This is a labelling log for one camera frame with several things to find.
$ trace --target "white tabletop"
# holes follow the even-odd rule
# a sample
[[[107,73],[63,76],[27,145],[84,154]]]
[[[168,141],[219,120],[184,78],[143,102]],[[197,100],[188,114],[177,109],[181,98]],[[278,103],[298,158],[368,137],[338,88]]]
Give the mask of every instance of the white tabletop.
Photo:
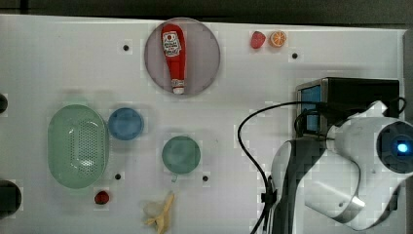
[[[297,85],[322,77],[402,81],[404,30],[206,23],[221,49],[217,78],[200,95],[177,97],[157,87],[144,65],[146,39],[160,23],[0,16],[0,93],[9,100],[0,115],[0,178],[14,181],[23,195],[20,211],[0,220],[0,233],[155,233],[143,224],[142,208],[147,201],[165,199],[170,190],[176,197],[169,233],[247,233],[260,214],[258,198],[264,191],[236,139],[249,113],[294,100]],[[288,37],[282,48],[250,49],[253,31],[279,29]],[[293,53],[298,59],[291,58]],[[75,99],[105,120],[116,108],[131,106],[146,122],[136,140],[110,138],[103,177],[81,190],[58,184],[47,163],[50,119]],[[267,173],[278,148],[292,138],[293,108],[268,111],[245,126],[244,141]],[[200,143],[202,162],[172,184],[161,152],[177,135]],[[116,173],[122,179],[114,179]],[[100,189],[111,196],[103,207],[94,204]],[[404,227],[401,193],[396,214],[357,233]],[[308,233],[354,233],[310,209],[305,216]]]

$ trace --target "red ketchup bottle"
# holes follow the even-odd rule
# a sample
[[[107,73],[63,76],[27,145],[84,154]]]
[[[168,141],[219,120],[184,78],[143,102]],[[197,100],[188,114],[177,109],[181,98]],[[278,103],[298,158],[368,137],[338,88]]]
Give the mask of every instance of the red ketchup bottle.
[[[162,47],[168,64],[173,93],[182,95],[185,87],[185,39],[182,29],[175,24],[162,28]]]

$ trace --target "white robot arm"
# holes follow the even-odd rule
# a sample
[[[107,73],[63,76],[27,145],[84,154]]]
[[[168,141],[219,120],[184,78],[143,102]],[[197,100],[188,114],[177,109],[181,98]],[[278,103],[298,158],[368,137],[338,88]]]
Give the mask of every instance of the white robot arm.
[[[272,167],[277,189],[273,233],[293,233],[295,202],[345,223],[369,228],[386,212],[399,185],[413,175],[413,126],[385,117],[374,102],[365,112],[332,127],[327,140],[286,142]],[[298,186],[304,197],[296,198]]]

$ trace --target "red ball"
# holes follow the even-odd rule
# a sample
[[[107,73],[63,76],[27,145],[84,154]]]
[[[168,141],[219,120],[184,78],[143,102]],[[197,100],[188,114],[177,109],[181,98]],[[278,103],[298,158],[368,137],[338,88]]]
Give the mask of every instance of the red ball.
[[[109,202],[109,194],[105,191],[100,191],[94,196],[94,202],[99,205],[104,205]]]

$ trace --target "green basket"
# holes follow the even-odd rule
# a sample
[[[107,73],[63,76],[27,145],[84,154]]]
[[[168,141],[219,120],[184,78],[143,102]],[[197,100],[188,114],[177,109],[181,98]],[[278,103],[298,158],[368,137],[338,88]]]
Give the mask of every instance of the green basket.
[[[84,188],[103,174],[109,134],[103,119],[85,105],[63,107],[48,129],[48,163],[53,177],[68,188]]]

